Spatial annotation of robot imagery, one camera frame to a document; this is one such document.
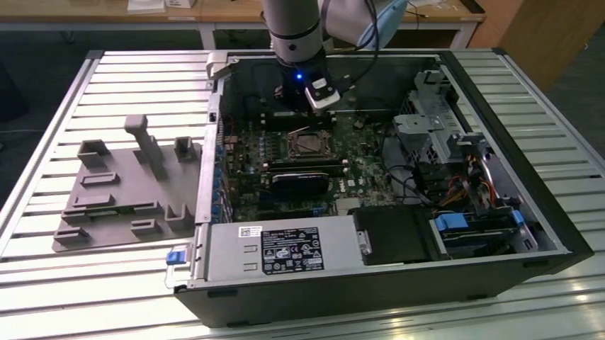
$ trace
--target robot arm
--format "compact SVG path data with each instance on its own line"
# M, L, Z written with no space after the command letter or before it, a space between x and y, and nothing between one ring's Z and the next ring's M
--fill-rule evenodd
M283 97L296 102L292 97L304 94L311 109L321 110L348 88L329 77L324 34L357 47L381 48L403 18L405 0L263 0L261 4L283 66Z

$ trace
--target cable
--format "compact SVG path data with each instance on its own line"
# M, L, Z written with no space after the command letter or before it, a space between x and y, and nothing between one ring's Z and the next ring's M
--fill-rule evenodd
M0 135L5 133L26 133L26 132L45 132L45 130L32 130L32 129L22 129L22 130L6 130L6 131L0 131Z
M351 85L353 85L359 81L359 79L363 78L363 76L368 73L368 71L371 70L371 68L376 64L377 50L380 49L380 34L377 33L376 7L373 6L373 3L371 2L371 0L364 0L364 2L365 2L367 11L369 12L371 22L372 22L372 25L373 25L373 56L371 58L369 65L359 73L359 75L355 78L352 78Z
M419 30L419 17L420 17L420 15L418 14L418 7L415 7L415 4L412 4L410 1L407 1L407 4L412 5L412 7L414 7L414 12L415 13L412 13L412 14L415 14L415 30Z

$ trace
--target warning label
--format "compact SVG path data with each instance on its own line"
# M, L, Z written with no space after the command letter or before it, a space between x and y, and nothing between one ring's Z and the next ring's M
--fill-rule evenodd
M284 274L323 270L317 228L273 230L260 233L263 273Z

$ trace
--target aluminum extrusion table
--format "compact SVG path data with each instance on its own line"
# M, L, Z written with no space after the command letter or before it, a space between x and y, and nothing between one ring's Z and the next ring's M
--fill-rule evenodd
M126 114L146 114L160 144L202 143L206 51L92 53L0 213L0 338L38 339L582 339L605 332L605 164L507 56L454 51L503 125L575 222L595 255L496 298L208 329L164 285L164 257L186 239L56 254L60 221L80 161L77 145L133 147ZM470 126L479 127L460 105ZM184 268L174 275L184 279Z

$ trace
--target blue tab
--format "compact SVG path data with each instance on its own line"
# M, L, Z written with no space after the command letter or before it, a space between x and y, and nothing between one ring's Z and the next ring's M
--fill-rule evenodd
M439 215L435 218L435 225L439 232L450 229L468 228L464 215L459 213Z
M524 220L522 219L522 215L520 215L520 212L518 210L512 210L512 218L514 218L514 223L516 225L522 225Z
M444 221L440 216L435 218L435 225L436 225L436 230L439 232L442 232L443 230L447 229L447 227L444 226Z
M166 265L173 266L174 264L185 264L185 251L170 251L166 254Z

